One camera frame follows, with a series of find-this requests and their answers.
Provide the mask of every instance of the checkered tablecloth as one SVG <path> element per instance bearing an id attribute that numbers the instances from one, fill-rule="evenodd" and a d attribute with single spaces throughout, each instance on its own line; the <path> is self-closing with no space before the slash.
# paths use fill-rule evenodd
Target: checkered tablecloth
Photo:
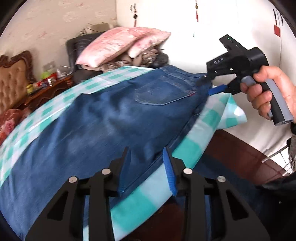
<path id="1" fill-rule="evenodd" d="M 153 69 L 121 67 L 76 85 L 48 101 L 19 124 L 0 147 L 0 187 L 25 148 L 80 94 L 90 94 L 132 79 Z M 173 152 L 173 156 L 193 168 L 216 129 L 246 122 L 246 116 L 230 94 L 210 96 L 191 131 Z M 164 166 L 161 165 L 134 192 L 111 210 L 116 240 L 120 240 L 155 213 L 171 196 Z M 84 228 L 88 240 L 88 228 Z"/>

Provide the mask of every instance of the hand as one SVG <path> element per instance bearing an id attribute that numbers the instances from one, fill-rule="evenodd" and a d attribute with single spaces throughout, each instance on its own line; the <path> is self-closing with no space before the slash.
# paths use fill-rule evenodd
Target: hand
<path id="1" fill-rule="evenodd" d="M 264 82 L 266 79 L 273 79 L 282 93 L 290 112 L 296 121 L 296 87 L 289 77 L 278 67 L 262 66 L 257 74 L 253 75 L 257 82 Z M 262 92 L 262 87 L 255 84 L 248 87 L 245 83 L 240 84 L 240 89 L 247 94 L 248 101 L 252 103 L 254 109 L 258 110 L 259 115 L 270 120 L 267 113 L 270 111 L 271 91 Z"/>

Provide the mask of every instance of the wooden nightstand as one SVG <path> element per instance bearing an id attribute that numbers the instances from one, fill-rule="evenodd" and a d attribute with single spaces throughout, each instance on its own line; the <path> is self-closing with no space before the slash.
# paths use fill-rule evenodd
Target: wooden nightstand
<path id="1" fill-rule="evenodd" d="M 25 107 L 29 107 L 31 111 L 36 110 L 44 103 L 48 102 L 53 97 L 61 94 L 65 90 L 72 87 L 72 76 L 66 76 L 63 79 L 57 80 L 52 86 L 41 89 L 37 93 L 29 96 L 25 102 Z"/>

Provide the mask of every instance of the wallpaper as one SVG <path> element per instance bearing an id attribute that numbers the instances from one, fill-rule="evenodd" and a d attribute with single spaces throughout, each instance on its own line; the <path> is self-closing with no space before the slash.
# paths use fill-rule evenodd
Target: wallpaper
<path id="1" fill-rule="evenodd" d="M 115 18 L 115 0 L 28 0 L 1 35 L 0 55 L 29 50 L 39 79 L 42 66 L 53 60 L 69 66 L 67 40 L 88 24 L 112 23 Z"/>

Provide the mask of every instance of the headboard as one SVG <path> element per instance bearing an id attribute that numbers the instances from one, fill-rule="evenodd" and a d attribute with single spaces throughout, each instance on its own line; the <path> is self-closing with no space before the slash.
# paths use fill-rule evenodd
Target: headboard
<path id="1" fill-rule="evenodd" d="M 26 86 L 36 82 L 32 74 L 32 56 L 24 51 L 13 56 L 0 57 L 0 114 L 18 106 L 27 97 Z"/>

